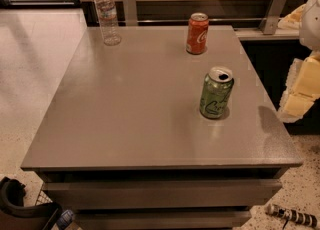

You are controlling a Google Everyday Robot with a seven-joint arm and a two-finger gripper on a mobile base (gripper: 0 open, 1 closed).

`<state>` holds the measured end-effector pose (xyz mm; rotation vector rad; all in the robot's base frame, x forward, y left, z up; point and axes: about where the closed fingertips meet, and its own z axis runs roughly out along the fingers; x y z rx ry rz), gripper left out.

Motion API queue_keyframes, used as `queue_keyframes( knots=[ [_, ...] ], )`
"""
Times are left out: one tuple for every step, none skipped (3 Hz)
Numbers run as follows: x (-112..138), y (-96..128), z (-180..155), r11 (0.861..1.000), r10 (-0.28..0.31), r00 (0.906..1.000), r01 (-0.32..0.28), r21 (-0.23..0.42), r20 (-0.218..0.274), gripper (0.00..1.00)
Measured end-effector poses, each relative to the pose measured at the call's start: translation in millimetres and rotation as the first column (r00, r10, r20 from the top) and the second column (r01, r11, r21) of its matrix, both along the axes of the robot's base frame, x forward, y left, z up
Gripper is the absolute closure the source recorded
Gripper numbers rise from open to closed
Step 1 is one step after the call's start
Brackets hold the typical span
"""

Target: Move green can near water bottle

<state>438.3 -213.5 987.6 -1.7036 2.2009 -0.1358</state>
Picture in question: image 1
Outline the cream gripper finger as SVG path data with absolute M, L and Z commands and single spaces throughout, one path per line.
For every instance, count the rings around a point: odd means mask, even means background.
M 320 98 L 320 61 L 314 57 L 295 59 L 289 68 L 286 89 L 280 99 L 278 118 L 294 123 Z
M 278 22 L 278 27 L 280 29 L 286 29 L 286 30 L 288 29 L 298 30 L 304 8 L 305 8 L 305 4 L 299 6 L 298 8 L 293 10 L 291 13 L 286 15 L 284 18 L 282 18 Z

